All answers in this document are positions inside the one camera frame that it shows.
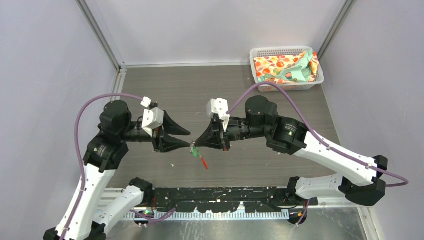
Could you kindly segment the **green key tag key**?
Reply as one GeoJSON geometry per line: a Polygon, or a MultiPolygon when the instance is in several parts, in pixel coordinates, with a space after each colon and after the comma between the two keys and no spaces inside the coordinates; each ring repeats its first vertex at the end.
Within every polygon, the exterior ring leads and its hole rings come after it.
{"type": "Polygon", "coordinates": [[[191,148],[190,153],[191,153],[194,157],[196,157],[196,158],[199,158],[199,157],[200,157],[200,151],[199,151],[199,148],[198,148],[198,147],[196,147],[196,146],[193,146],[193,147],[191,148]]]}

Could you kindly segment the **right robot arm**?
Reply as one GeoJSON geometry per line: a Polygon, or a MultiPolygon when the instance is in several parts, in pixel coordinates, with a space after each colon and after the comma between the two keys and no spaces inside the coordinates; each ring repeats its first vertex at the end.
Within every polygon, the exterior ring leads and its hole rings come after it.
{"type": "Polygon", "coordinates": [[[265,138],[267,147],[275,152],[305,158],[334,171],[333,175],[322,177],[291,177],[285,190],[291,205],[312,198],[344,197],[354,204],[372,207],[385,196],[386,183],[381,176],[388,168],[386,157],[360,156],[364,164],[359,164],[352,160],[354,152],[343,149],[337,153],[304,123],[280,116],[277,105],[261,95],[246,101],[244,118],[229,116],[227,109],[225,99],[209,101],[207,113],[211,121],[194,142],[196,147],[226,152],[231,142],[265,138]]]}

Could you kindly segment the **white plastic basket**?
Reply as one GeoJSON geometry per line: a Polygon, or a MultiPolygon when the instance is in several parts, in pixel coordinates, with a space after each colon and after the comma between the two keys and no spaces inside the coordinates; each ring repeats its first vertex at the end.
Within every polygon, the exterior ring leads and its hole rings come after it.
{"type": "Polygon", "coordinates": [[[309,46],[254,48],[249,60],[255,83],[270,82],[285,91],[305,91],[325,81],[318,55],[309,46]]]}

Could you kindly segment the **colourful patterned cloth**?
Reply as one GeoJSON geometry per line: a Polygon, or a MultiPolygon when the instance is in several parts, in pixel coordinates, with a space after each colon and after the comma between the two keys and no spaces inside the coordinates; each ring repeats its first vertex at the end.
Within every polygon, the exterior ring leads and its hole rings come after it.
{"type": "Polygon", "coordinates": [[[317,78],[320,65],[317,53],[306,50],[300,54],[278,54],[253,58],[259,82],[275,84],[308,83],[317,78]]]}

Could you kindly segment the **red key tag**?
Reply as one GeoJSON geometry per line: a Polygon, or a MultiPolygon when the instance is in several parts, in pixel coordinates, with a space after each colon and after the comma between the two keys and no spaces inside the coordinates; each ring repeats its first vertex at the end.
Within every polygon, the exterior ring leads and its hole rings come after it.
{"type": "Polygon", "coordinates": [[[201,156],[201,157],[200,157],[200,160],[201,160],[201,162],[202,162],[202,164],[203,164],[204,168],[205,168],[206,170],[208,170],[208,169],[209,169],[209,167],[208,167],[208,165],[207,165],[207,163],[206,163],[206,161],[205,161],[205,159],[204,159],[204,157],[203,157],[203,156],[201,156]]]}

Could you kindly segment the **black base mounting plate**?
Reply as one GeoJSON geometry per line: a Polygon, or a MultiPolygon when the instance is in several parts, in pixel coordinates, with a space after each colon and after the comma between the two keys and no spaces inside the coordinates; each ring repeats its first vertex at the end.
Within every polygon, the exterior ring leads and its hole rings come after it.
{"type": "Polygon", "coordinates": [[[265,187],[157,187],[140,206],[161,212],[175,208],[178,213],[276,213],[305,207],[307,201],[286,193],[285,188],[265,187]]]}

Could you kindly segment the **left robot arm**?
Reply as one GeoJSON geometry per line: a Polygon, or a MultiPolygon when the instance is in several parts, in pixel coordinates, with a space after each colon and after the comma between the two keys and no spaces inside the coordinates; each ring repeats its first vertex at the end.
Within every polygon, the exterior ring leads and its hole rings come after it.
{"type": "Polygon", "coordinates": [[[168,153],[190,144],[179,136],[190,132],[175,123],[166,111],[146,100],[144,113],[132,120],[123,100],[107,103],[100,115],[99,133],[79,157],[82,175],[77,190],[60,223],[44,234],[46,240],[104,240],[112,228],[135,206],[148,207],[154,199],[153,185],[133,178],[123,193],[103,210],[102,195],[128,153],[128,143],[151,143],[159,153],[168,153]]]}

